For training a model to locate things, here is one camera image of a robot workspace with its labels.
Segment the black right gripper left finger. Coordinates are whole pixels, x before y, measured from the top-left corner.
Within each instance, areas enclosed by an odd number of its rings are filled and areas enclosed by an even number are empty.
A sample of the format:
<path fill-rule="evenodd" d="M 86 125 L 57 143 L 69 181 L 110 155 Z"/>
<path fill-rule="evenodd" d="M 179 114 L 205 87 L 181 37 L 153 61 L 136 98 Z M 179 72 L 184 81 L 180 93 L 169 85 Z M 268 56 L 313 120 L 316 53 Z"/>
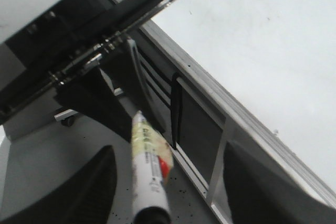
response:
<path fill-rule="evenodd" d="M 106 145 L 51 193 L 2 223 L 107 223 L 116 187 L 115 153 Z"/>

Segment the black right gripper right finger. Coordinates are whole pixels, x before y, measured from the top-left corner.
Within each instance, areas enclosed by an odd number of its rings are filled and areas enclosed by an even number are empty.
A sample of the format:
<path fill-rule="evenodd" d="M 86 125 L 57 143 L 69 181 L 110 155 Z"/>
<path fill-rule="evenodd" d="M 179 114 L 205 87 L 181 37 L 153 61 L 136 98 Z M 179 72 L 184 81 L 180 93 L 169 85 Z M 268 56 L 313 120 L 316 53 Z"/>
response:
<path fill-rule="evenodd" d="M 269 169 L 240 144 L 226 144 L 223 163 L 233 223 L 335 223 L 334 208 Z"/>

